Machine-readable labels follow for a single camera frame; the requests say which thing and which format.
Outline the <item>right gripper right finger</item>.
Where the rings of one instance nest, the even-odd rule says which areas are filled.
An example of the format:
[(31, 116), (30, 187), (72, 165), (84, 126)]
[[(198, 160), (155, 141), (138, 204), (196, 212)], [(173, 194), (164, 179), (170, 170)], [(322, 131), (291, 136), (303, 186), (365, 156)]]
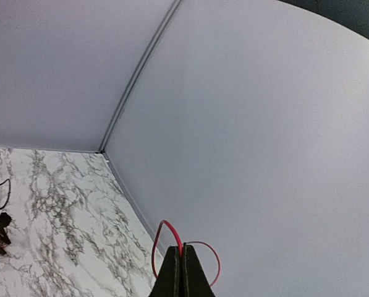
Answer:
[(215, 297), (195, 248), (187, 243), (182, 255), (182, 287), (182, 296), (185, 297)]

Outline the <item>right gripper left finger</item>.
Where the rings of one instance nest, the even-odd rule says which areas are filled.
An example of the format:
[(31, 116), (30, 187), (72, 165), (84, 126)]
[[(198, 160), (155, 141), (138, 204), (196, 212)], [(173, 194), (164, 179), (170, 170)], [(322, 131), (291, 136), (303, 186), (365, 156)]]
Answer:
[(178, 297), (180, 293), (179, 248), (171, 246), (164, 257), (149, 297)]

